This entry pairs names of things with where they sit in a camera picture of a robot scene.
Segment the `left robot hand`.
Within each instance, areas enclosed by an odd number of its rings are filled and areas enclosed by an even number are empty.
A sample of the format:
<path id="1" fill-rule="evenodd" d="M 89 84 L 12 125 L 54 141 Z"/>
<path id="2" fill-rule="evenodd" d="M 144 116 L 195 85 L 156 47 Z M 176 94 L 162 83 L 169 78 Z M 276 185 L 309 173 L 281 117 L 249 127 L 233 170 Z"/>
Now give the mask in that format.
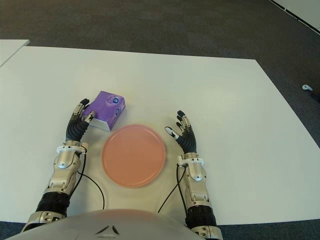
<path id="1" fill-rule="evenodd" d="M 84 98 L 74 108 L 68 125 L 66 127 L 65 141 L 80 142 L 91 121 L 95 118 L 96 112 L 93 110 L 87 116 L 83 116 L 84 110 L 89 106 L 90 100 Z"/>

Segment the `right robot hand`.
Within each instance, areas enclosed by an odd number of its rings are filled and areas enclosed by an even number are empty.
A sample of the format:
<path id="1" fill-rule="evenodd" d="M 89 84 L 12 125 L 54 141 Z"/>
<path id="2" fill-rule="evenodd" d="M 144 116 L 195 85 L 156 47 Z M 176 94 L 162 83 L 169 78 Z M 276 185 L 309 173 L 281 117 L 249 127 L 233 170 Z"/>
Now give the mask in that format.
<path id="1" fill-rule="evenodd" d="M 171 127 L 166 126 L 165 131 L 177 142 L 184 154 L 197 154 L 196 137 L 187 115 L 182 111 L 177 111 L 176 125 L 179 127 L 181 134 L 178 134 Z"/>

